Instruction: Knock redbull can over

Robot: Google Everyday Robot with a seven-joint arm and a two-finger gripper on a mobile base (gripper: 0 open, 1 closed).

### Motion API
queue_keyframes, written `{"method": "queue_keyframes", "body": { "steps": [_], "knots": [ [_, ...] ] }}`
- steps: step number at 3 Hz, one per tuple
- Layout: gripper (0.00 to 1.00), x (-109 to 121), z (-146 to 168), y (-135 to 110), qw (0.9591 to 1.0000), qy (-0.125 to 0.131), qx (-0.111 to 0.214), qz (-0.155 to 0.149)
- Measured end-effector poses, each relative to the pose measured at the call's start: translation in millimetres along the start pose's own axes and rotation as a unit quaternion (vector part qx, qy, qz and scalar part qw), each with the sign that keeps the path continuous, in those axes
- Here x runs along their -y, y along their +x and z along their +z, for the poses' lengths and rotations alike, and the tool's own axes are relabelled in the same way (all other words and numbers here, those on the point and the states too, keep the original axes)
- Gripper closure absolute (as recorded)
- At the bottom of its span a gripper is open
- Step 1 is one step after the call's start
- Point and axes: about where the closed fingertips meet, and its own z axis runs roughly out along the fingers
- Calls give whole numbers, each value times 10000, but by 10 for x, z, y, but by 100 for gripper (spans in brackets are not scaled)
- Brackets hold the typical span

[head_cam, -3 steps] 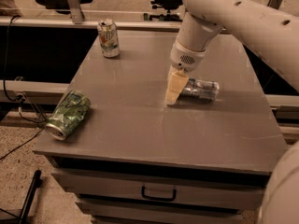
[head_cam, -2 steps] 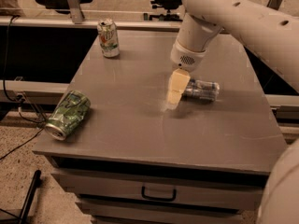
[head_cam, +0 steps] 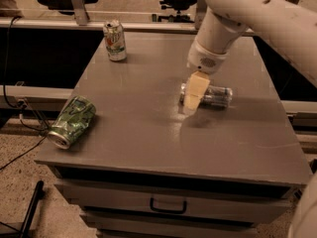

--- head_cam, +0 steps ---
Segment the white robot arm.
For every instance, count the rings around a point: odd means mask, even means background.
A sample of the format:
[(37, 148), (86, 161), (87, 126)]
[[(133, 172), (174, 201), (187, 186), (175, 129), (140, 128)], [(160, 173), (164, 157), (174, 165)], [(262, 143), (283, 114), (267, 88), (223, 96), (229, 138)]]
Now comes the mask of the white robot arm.
[(205, 0), (207, 11), (190, 47), (184, 109), (198, 108), (231, 45), (251, 29), (317, 86), (317, 13), (285, 0)]

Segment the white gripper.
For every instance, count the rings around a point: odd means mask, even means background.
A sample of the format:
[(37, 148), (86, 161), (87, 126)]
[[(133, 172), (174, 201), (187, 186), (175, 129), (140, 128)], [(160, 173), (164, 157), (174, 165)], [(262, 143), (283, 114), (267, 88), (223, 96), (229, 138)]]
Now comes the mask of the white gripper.
[(186, 83), (183, 100), (183, 106), (186, 111), (195, 111), (198, 108), (209, 86), (209, 75), (220, 68), (227, 56), (227, 53), (215, 54), (207, 51), (197, 40), (193, 41), (188, 52), (187, 67), (195, 72), (189, 76)]

